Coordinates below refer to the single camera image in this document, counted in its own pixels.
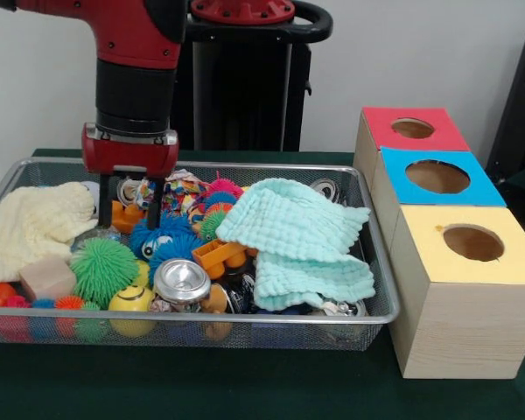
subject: red box top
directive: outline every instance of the red box top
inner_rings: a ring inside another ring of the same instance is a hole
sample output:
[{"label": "red box top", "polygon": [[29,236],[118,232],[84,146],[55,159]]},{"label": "red box top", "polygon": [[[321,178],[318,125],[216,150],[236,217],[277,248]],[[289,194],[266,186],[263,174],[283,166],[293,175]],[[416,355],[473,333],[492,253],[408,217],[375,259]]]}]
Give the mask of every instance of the red box top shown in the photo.
[{"label": "red box top", "polygon": [[370,108],[363,113],[375,147],[409,151],[469,151],[443,108]]}]

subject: round hole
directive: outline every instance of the round hole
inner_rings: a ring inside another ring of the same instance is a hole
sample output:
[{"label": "round hole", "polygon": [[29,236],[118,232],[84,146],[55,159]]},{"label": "round hole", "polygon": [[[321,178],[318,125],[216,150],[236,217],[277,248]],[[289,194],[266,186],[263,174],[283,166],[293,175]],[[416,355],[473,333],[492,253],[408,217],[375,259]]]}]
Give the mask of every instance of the round hole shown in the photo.
[{"label": "round hole", "polygon": [[453,252],[469,260],[493,261],[504,254],[498,235],[480,226],[448,227],[444,240]]},{"label": "round hole", "polygon": [[416,118],[399,118],[391,127],[401,136],[408,138],[428,138],[436,130],[426,121]]},{"label": "round hole", "polygon": [[421,160],[406,168],[406,176],[424,190],[438,194],[457,194],[465,190],[471,179],[465,171],[446,162]]}]

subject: wire mesh basket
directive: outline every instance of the wire mesh basket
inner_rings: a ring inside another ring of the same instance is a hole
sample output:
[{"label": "wire mesh basket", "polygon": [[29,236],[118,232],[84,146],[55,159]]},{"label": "wire mesh basket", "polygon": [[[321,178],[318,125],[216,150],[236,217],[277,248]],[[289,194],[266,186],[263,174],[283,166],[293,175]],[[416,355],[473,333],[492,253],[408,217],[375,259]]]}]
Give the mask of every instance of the wire mesh basket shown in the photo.
[{"label": "wire mesh basket", "polygon": [[[216,179],[219,172],[243,186],[266,178],[295,179],[307,185],[330,179],[339,187],[344,205],[373,209],[365,180],[350,167],[179,162],[181,168],[206,181]],[[98,177],[86,172],[81,159],[30,158],[15,164],[4,177],[0,200],[21,186],[57,186],[85,180],[98,181]],[[365,317],[0,308],[0,342],[363,351],[399,311],[373,212],[351,253],[366,261],[374,273],[376,294],[365,301]],[[148,333],[133,337],[144,331]]]}]

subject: yellow box top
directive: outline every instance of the yellow box top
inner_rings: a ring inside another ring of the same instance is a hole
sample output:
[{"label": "yellow box top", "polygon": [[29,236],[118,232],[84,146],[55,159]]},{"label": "yellow box top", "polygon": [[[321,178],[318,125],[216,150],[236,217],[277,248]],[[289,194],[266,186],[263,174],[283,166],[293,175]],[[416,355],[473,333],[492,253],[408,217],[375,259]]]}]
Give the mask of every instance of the yellow box top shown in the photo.
[{"label": "yellow box top", "polygon": [[505,207],[401,209],[432,282],[525,284],[525,232]]}]

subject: yellow smiley ball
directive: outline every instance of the yellow smiley ball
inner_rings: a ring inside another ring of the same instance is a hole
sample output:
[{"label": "yellow smiley ball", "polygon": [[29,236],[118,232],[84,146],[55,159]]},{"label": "yellow smiley ball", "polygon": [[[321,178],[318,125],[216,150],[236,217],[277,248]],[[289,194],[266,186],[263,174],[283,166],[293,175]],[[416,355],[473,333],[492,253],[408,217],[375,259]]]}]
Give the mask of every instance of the yellow smiley ball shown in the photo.
[{"label": "yellow smiley ball", "polygon": [[132,282],[135,286],[148,287],[150,285],[150,265],[142,260],[136,260],[138,276]]},{"label": "yellow smiley ball", "polygon": [[[146,312],[150,309],[154,293],[143,286],[131,285],[119,291],[108,304],[110,311]],[[142,337],[153,330],[155,321],[136,321],[133,319],[110,319],[113,329],[124,337]]]}]

